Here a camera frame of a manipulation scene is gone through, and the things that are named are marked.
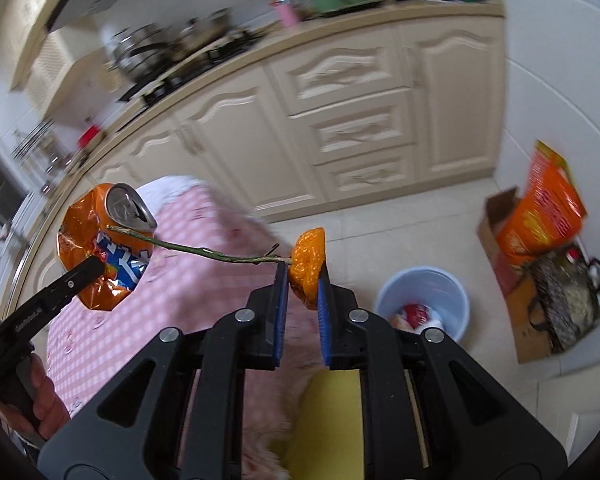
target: twig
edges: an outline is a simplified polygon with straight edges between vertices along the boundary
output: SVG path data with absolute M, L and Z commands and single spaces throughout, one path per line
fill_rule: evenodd
M 188 247 L 184 245 L 172 244 L 170 242 L 165 242 L 163 240 L 158 240 L 157 238 L 152 238 L 151 236 L 143 235 L 138 231 L 134 231 L 133 229 L 128 229 L 126 227 L 119 227 L 117 225 L 108 225 L 107 229 L 119 233 L 121 235 L 131 236 L 133 238 L 137 238 L 138 240 L 142 240 L 143 242 L 148 242 L 158 247 L 163 247 L 165 249 L 170 249 L 172 251 L 180 251 L 181 253 L 189 253 L 189 254 L 197 254 L 198 256 L 203 256 L 205 258 L 210 258 L 211 260 L 217 260 L 218 262 L 226 262 L 230 264 L 264 264 L 267 262 L 271 263 L 284 263 L 291 265 L 291 258 L 283 258 L 282 256 L 278 256 L 277 254 L 269 254 L 267 253 L 265 256 L 256 256 L 254 258 L 242 258 L 240 256 L 227 256 L 226 254 L 219 253 L 218 251 L 213 251 L 206 247 Z

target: pink plush fabric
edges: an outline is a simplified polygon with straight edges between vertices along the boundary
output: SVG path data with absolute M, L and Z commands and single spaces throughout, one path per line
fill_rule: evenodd
M 184 192 L 157 215 L 157 237 L 226 254 L 264 254 L 276 242 L 259 220 L 224 203 L 207 186 Z M 289 254 L 290 248 L 281 248 Z M 156 248 L 136 290 L 112 312 L 85 308 L 74 299 L 51 325 L 48 374 L 75 414 L 149 340 L 167 326 L 184 333 L 210 328 L 243 307 L 250 292 L 273 283 L 275 264 L 238 265 Z M 244 396 L 244 478 L 285 478 L 272 438 L 288 437 L 299 399 L 320 369 L 315 312 L 289 294 L 285 347 L 275 372 L 248 370 Z

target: kitchen counter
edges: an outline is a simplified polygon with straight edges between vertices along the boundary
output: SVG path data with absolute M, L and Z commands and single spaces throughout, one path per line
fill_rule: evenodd
M 85 164 L 73 174 L 66 176 L 53 193 L 53 196 L 50 197 L 49 202 L 45 207 L 47 215 L 41 217 L 31 231 L 32 233 L 37 234 L 31 241 L 30 250 L 26 254 L 23 262 L 18 266 L 20 270 L 19 274 L 14 276 L 13 291 L 11 294 L 7 295 L 10 296 L 11 299 L 7 300 L 7 298 L 5 298 L 7 301 L 3 301 L 4 308 L 1 309 L 3 315 L 12 312 L 15 309 L 16 304 L 19 303 L 18 297 L 22 290 L 24 279 L 31 267 L 32 260 L 36 255 L 36 251 L 40 247 L 43 238 L 45 238 L 52 223 L 55 221 L 56 216 L 58 216 L 62 206 L 74 191 L 78 182 L 83 179 L 86 173 L 113 148 L 133 135 L 151 120 L 155 119 L 158 115 L 164 113 L 169 108 L 192 94 L 222 78 L 244 69 L 245 67 L 259 63 L 295 47 L 323 40 L 324 38 L 336 34 L 389 23 L 419 20 L 421 18 L 443 18 L 450 16 L 493 16 L 502 18 L 504 15 L 505 11 L 502 0 L 489 0 L 488 2 L 479 4 L 413 0 L 400 4 L 387 4 L 384 7 L 377 9 L 344 14 L 335 18 L 316 19 L 310 22 L 301 23 L 294 28 L 283 29 L 269 34 L 250 51 L 241 54 L 209 72 L 206 72 L 199 78 L 194 79 L 134 119 L 132 118 L 138 113 L 137 110 L 132 115 L 123 112 L 117 120 L 109 125 L 107 128 L 107 137 L 96 150 L 91 153 Z

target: drawer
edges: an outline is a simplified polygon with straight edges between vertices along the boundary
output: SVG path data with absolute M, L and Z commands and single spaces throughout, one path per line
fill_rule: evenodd
M 317 166 L 329 200 L 408 186 L 416 182 L 415 146 L 352 156 Z
M 413 91 L 358 97 L 292 118 L 312 164 L 415 142 Z
M 291 115 L 405 85 L 389 26 L 339 34 L 270 62 Z

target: metal pivot bolt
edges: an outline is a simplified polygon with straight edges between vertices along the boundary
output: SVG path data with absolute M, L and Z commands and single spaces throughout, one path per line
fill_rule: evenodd
M 369 319 L 369 313 L 366 310 L 357 308 L 349 312 L 349 319 L 354 323 L 364 323 L 367 319 Z
M 256 313 L 250 308 L 241 308 L 238 312 L 235 313 L 235 319 L 240 321 L 241 323 L 247 323 L 252 321 L 256 317 Z
M 180 332 L 178 332 L 177 328 L 170 326 L 168 328 L 163 328 L 160 331 L 160 341 L 163 343 L 173 343 L 177 338 L 180 337 Z
M 439 328 L 429 328 L 424 333 L 424 339 L 430 343 L 442 343 L 445 338 L 445 333 Z

